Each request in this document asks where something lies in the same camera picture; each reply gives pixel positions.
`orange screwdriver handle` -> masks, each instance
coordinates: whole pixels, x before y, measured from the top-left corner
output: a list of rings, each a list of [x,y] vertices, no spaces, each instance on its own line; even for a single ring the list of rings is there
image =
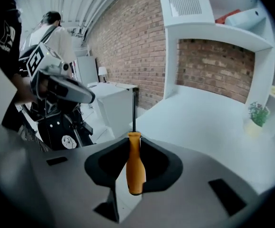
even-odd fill
[[[141,133],[128,133],[130,141],[130,153],[127,161],[126,175],[129,192],[132,195],[142,193],[142,185],[146,180],[145,167],[140,158],[140,138]]]

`potted plant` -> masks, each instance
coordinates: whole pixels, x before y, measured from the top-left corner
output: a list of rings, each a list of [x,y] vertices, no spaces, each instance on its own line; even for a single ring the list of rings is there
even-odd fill
[[[253,102],[249,106],[249,122],[245,126],[245,131],[253,138],[257,138],[262,131],[262,127],[266,122],[269,110],[257,102]]]

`red object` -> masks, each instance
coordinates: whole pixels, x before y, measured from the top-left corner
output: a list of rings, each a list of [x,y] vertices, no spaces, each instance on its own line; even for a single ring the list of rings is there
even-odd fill
[[[227,18],[228,16],[234,15],[234,14],[236,14],[236,13],[239,13],[240,11],[241,11],[241,10],[239,10],[239,9],[238,9],[238,10],[234,10],[234,11],[232,11],[232,12],[230,12],[230,13],[224,15],[223,17],[216,19],[216,20],[215,20],[215,23],[217,23],[217,24],[225,24],[225,20],[226,20],[226,18]]]

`lampshade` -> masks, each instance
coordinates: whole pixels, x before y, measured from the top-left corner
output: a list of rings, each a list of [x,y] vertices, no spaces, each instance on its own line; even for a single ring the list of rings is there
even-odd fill
[[[104,66],[100,66],[98,69],[98,75],[107,75],[107,69]]]

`white shirt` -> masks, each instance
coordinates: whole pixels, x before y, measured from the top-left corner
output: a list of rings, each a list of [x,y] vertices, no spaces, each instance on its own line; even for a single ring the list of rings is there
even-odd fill
[[[30,45],[37,45],[51,25],[43,25],[30,37]],[[66,63],[76,60],[72,47],[72,39],[65,28],[57,27],[45,43],[48,47],[57,52]]]

